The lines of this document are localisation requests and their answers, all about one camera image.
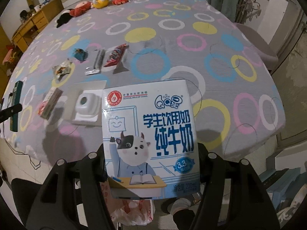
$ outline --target yellow plush toy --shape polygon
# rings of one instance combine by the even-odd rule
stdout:
[[[109,0],[93,0],[92,7],[103,8],[109,5]]]

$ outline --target plastic bag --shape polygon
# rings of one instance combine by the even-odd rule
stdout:
[[[111,195],[109,182],[100,184],[106,206],[113,222],[126,226],[145,226],[153,221],[154,203],[152,200],[122,200]]]

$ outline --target wooden dresser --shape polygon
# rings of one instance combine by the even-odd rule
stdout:
[[[52,0],[30,17],[13,35],[12,41],[22,52],[25,52],[33,39],[31,35],[37,31],[40,33],[49,22],[52,21],[62,10],[61,0]]]

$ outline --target polka dot bedspread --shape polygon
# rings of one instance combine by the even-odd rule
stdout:
[[[91,9],[56,28],[57,16],[32,42],[6,88],[4,108],[15,82],[24,82],[18,132],[5,122],[5,137],[38,160],[54,164],[75,161],[96,151],[101,127],[77,126],[62,119],[68,87],[106,80],[117,87],[165,79],[186,79],[198,141],[222,157],[241,158],[285,125],[276,86],[251,43],[205,0],[131,0],[120,6]],[[122,68],[86,76],[99,48],[107,56],[127,43]],[[75,48],[89,52],[80,63]],[[52,67],[67,58],[70,74],[54,79]],[[63,90],[49,120],[37,110],[52,87]]]

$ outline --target cartoon cow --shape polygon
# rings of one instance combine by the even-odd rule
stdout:
[[[144,139],[144,134],[138,136],[124,136],[120,139],[110,139],[110,154],[113,161],[114,176],[132,177],[133,175],[156,175],[152,167],[146,162],[149,157],[150,143]]]

